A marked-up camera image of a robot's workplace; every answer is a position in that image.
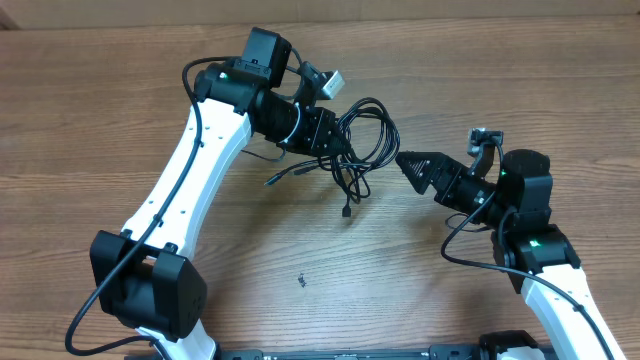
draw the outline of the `black cable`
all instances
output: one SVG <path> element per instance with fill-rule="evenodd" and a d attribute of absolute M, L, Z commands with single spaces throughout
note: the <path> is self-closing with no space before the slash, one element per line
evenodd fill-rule
<path fill-rule="evenodd" d="M 270 158 L 264 157 L 262 155 L 258 155 L 256 153 L 248 151 L 248 150 L 240 150 L 240 151 L 242 151 L 245 154 L 248 154 L 248 155 L 251 155 L 251 156 L 255 156 L 258 159 L 262 159 L 262 160 L 266 160 L 266 161 L 270 161 L 270 162 L 280 162 L 280 161 L 282 161 L 282 159 L 284 159 L 284 156 L 287 155 L 287 150 L 286 149 L 282 149 L 282 154 L 279 157 L 275 158 L 275 159 L 270 159 Z"/>
<path fill-rule="evenodd" d="M 465 214 L 465 213 L 455 213 L 455 214 L 453 214 L 453 215 L 449 216 L 448 218 L 446 218 L 446 219 L 444 220 L 444 224 L 445 224 L 449 229 L 451 229 L 451 230 L 455 230 L 455 228 L 456 228 L 456 227 L 455 227 L 455 226 L 453 226 L 453 225 L 451 225 L 451 224 L 449 223 L 449 221 L 451 221 L 451 219 L 453 219 L 453 218 L 454 218 L 454 217 L 456 217 L 456 216 L 464 216 L 464 217 L 467 217 L 467 214 Z M 477 229 L 473 229 L 473 230 L 465 230 L 465 229 L 461 229 L 460 231 L 463 231 L 463 232 L 471 232 L 471 233 L 479 233 L 479 232 L 489 231 L 489 230 L 491 230 L 491 227 L 489 227 L 489 226 L 483 226 L 483 227 L 479 227 L 479 228 L 477 228 Z"/>
<path fill-rule="evenodd" d="M 500 170 L 502 170 L 502 160 L 503 160 L 502 146 L 500 146 L 500 144 L 498 144 L 498 142 L 495 142 L 495 143 L 496 143 L 496 147 L 498 148 L 498 152 L 500 153 L 500 160 L 501 160 L 501 162 L 500 162 Z M 453 240 L 453 238 L 469 222 L 471 222 L 473 220 L 473 218 L 475 218 L 480 212 L 482 212 L 485 208 L 487 208 L 489 206 L 489 204 L 491 204 L 491 202 L 493 201 L 493 198 L 495 197 L 495 195 L 496 195 L 495 192 L 491 193 L 491 195 L 489 195 L 489 197 L 482 203 L 482 205 L 480 205 L 471 215 L 469 215 L 466 219 L 464 219 L 464 221 L 462 221 L 460 223 L 460 225 L 458 225 L 458 227 L 456 227 L 449 234 L 449 236 L 447 236 L 445 241 L 442 243 L 442 247 L 440 248 L 440 254 L 442 255 L 442 257 L 445 258 L 446 260 L 452 262 L 452 263 L 459 264 L 459 265 L 472 266 L 472 267 L 477 267 L 477 268 L 481 268 L 481 269 L 496 270 L 496 271 L 500 271 L 500 272 L 507 272 L 507 273 L 515 274 L 515 275 L 522 276 L 524 278 L 530 279 L 532 281 L 536 281 L 536 282 L 548 287 L 549 289 L 553 290 L 555 293 L 560 295 L 562 298 L 567 300 L 573 306 L 574 311 L 579 312 L 584 317 L 585 321 L 591 327 L 591 330 L 595 334 L 596 338 L 598 338 L 598 341 L 600 342 L 600 345 L 602 346 L 602 349 L 603 349 L 605 355 L 607 356 L 607 359 L 614 360 L 613 354 L 611 353 L 611 349 L 609 348 L 609 345 L 607 344 L 606 340 L 604 339 L 604 336 L 602 335 L 602 332 L 600 332 L 600 329 L 598 328 L 598 325 L 596 325 L 595 321 L 593 321 L 593 319 L 591 318 L 591 316 L 589 315 L 589 313 L 587 312 L 585 307 L 583 305 L 581 305 L 578 301 L 576 301 L 573 297 L 571 297 L 571 295 L 567 294 L 566 292 L 564 292 L 559 287 L 553 285 L 552 283 L 548 282 L 547 280 L 544 280 L 544 279 L 542 279 L 542 278 L 540 278 L 538 276 L 529 274 L 529 273 L 524 272 L 524 271 L 511 269 L 511 268 L 508 268 L 508 267 L 505 267 L 505 266 L 499 266 L 499 265 L 493 265 L 493 264 L 488 264 L 488 263 L 481 263 L 481 262 L 477 262 L 477 261 L 458 259 L 458 258 L 454 258 L 452 256 L 447 255 L 446 249 L 447 249 L 447 246 L 449 245 L 449 243 L 451 242 L 451 240 Z M 500 224 L 498 226 L 498 231 L 497 231 L 497 236 L 498 236 L 498 241 L 501 244 L 504 243 L 503 234 L 504 234 L 505 221 L 514 212 L 515 212 L 515 209 L 513 209 L 513 208 L 507 209 L 507 211 L 503 215 L 502 219 L 500 220 Z"/>
<path fill-rule="evenodd" d="M 89 311 L 89 308 L 91 308 L 91 305 L 93 305 L 93 303 L 98 299 L 100 294 L 104 291 L 107 285 L 109 285 L 109 283 L 113 280 L 113 278 L 116 277 L 120 273 L 120 271 L 122 271 L 122 269 L 129 263 L 129 261 L 131 261 L 131 259 L 136 255 L 138 250 L 142 248 L 145 241 L 149 238 L 151 233 L 153 233 L 153 230 L 155 230 L 156 226 L 158 226 L 158 224 L 162 221 L 162 216 L 167 212 L 169 205 L 171 205 L 171 201 L 173 201 L 173 198 L 178 193 L 178 190 L 180 190 L 180 186 L 182 186 L 184 179 L 187 177 L 187 174 L 191 169 L 191 165 L 193 165 L 193 161 L 195 160 L 196 154 L 198 153 L 198 149 L 200 148 L 202 143 L 202 140 L 201 140 L 202 139 L 202 116 L 200 114 L 200 109 L 198 107 L 198 101 L 196 100 L 196 97 L 193 94 L 191 87 L 189 86 L 189 79 L 187 77 L 189 73 L 189 69 L 191 69 L 193 66 L 198 64 L 203 64 L 203 63 L 212 62 L 212 61 L 225 61 L 228 59 L 230 59 L 230 57 L 224 56 L 224 57 L 210 57 L 210 58 L 194 60 L 188 63 L 187 65 L 185 65 L 184 69 L 182 70 L 182 84 L 184 85 L 185 91 L 187 92 L 187 96 L 191 101 L 191 105 L 193 105 L 193 110 L 196 115 L 197 129 L 196 129 L 196 136 L 193 141 L 193 148 L 191 149 L 189 158 L 187 159 L 187 162 L 185 163 L 184 168 L 182 169 L 182 172 L 178 177 L 178 180 L 176 180 L 175 185 L 171 189 L 171 192 L 169 193 L 169 195 L 167 195 L 167 198 L 165 199 L 164 203 L 162 204 L 158 212 L 153 216 L 153 220 L 151 221 L 151 224 L 149 224 L 149 227 L 147 227 L 147 230 L 145 230 L 142 236 L 140 236 L 140 238 L 138 239 L 137 243 L 131 248 L 131 250 L 129 250 L 129 252 L 127 252 L 127 254 L 122 258 L 122 260 L 120 260 L 120 262 L 116 264 L 116 266 L 109 272 L 109 274 L 107 274 L 107 276 L 102 281 L 102 283 L 98 285 L 98 287 L 89 296 L 89 298 L 84 303 L 84 305 L 82 305 L 82 307 L 80 308 L 76 316 L 71 321 L 71 324 L 69 324 L 69 328 L 67 329 L 67 334 L 64 340 L 64 345 L 70 354 L 77 355 L 77 356 L 89 356 L 89 355 L 99 354 L 107 350 L 111 350 L 119 346 L 136 342 L 136 341 L 150 341 L 150 342 L 153 342 L 153 344 L 156 346 L 156 348 L 161 354 L 164 353 L 163 357 L 165 357 L 165 359 L 170 360 L 170 358 L 168 357 L 168 354 L 166 353 L 166 350 L 162 347 L 162 344 L 160 344 L 160 342 L 158 342 L 157 339 L 151 336 L 132 336 L 126 339 L 112 342 L 110 344 L 99 346 L 94 349 L 81 350 L 81 349 L 76 349 L 73 346 L 73 343 L 72 343 L 73 334 L 78 328 L 78 325 L 80 325 L 80 321 L 82 321 L 82 318 L 86 315 L 87 311 Z"/>
<path fill-rule="evenodd" d="M 300 53 L 298 53 L 298 50 L 296 50 L 295 48 L 291 48 L 291 52 L 293 52 L 293 54 L 296 56 L 296 59 L 298 60 L 298 68 L 294 68 L 292 66 L 287 66 L 286 69 L 291 71 L 294 74 L 300 75 L 300 67 L 302 66 L 302 58 L 300 57 Z M 283 100 L 293 100 L 295 98 L 298 97 L 298 95 L 300 95 L 300 92 L 302 91 L 302 87 L 304 86 L 304 79 L 302 79 L 302 76 L 300 76 L 300 83 L 298 84 L 298 89 L 296 89 L 296 92 L 291 95 L 291 96 L 287 96 L 287 95 L 281 95 L 281 94 L 276 94 L 278 97 L 280 97 Z"/>
<path fill-rule="evenodd" d="M 275 184 L 276 181 L 280 180 L 283 176 L 285 176 L 289 171 L 303 167 L 303 166 L 309 166 L 311 165 L 312 168 L 317 168 L 318 165 L 313 165 L 313 164 L 317 164 L 317 162 L 320 159 L 314 159 L 314 160 L 307 160 L 307 161 L 303 161 L 301 163 L 295 164 L 295 165 L 291 165 L 288 168 L 281 170 L 280 172 L 278 172 L 277 174 L 273 175 L 269 180 L 267 180 L 264 184 L 265 185 L 273 185 Z"/>
<path fill-rule="evenodd" d="M 359 204 L 361 199 L 371 196 L 371 188 L 364 176 L 370 171 L 388 165 L 395 159 L 400 149 L 400 134 L 398 133 L 398 129 L 387 112 L 387 109 L 380 101 L 374 98 L 360 99 L 337 120 L 338 130 L 348 141 L 351 141 L 351 124 L 357 118 L 380 120 L 380 136 L 373 150 L 367 156 L 359 158 L 353 149 L 351 149 L 348 154 L 318 158 L 316 165 L 294 172 L 295 175 L 301 175 L 317 168 L 330 171 L 333 180 L 347 195 L 347 203 L 342 210 L 343 216 L 350 216 L 351 208 L 349 207 L 349 203 L 351 201 Z M 277 179 L 294 168 L 305 166 L 303 164 L 309 165 L 308 162 L 296 164 L 278 173 L 279 177 Z M 346 170 L 351 178 L 350 180 L 345 179 L 342 170 Z M 364 194 L 361 190 L 362 185 L 360 181 L 362 181 L 362 185 L 366 189 Z"/>

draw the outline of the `wood grain surface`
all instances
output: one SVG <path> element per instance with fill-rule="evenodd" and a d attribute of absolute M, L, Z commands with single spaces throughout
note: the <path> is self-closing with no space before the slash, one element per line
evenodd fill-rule
<path fill-rule="evenodd" d="M 346 87 L 324 106 L 340 114 L 380 99 L 402 150 L 470 163 L 467 131 L 486 126 L 505 131 L 506 150 L 548 154 L 552 220 L 627 357 L 640 358 L 640 17 L 266 27 L 318 68 L 343 73 Z M 91 241 L 135 212 L 182 134 L 182 66 L 240 54 L 249 30 L 0 33 L 0 358 L 71 357 L 63 338 L 94 288 Z M 282 92 L 296 81 L 287 77 Z M 354 123 L 356 150 L 378 128 Z M 260 136 L 248 149 L 278 153 Z M 394 163 L 368 176 L 372 198 L 344 219 L 329 173 L 263 186 L 301 159 L 239 156 L 205 220 L 195 260 L 209 287 L 203 323 L 224 348 L 415 348 L 508 329 L 548 341 L 504 274 L 440 257 L 452 211 L 432 190 L 416 194 Z M 460 236 L 451 252 L 491 261 L 489 235 Z M 75 343 L 131 334 L 94 307 Z"/>

